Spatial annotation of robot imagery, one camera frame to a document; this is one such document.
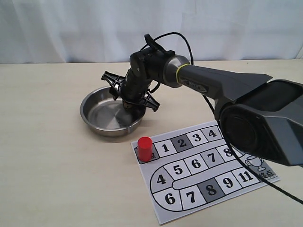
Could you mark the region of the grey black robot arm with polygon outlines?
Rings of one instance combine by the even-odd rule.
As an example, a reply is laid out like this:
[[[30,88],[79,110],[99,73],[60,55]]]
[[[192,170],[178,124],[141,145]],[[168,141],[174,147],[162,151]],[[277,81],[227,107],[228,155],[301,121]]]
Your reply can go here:
[[[303,86],[266,74],[194,66],[173,51],[147,48],[130,56],[125,76],[104,72],[114,98],[157,110],[148,87],[186,86],[215,101],[214,117],[236,149],[285,166],[303,163]]]

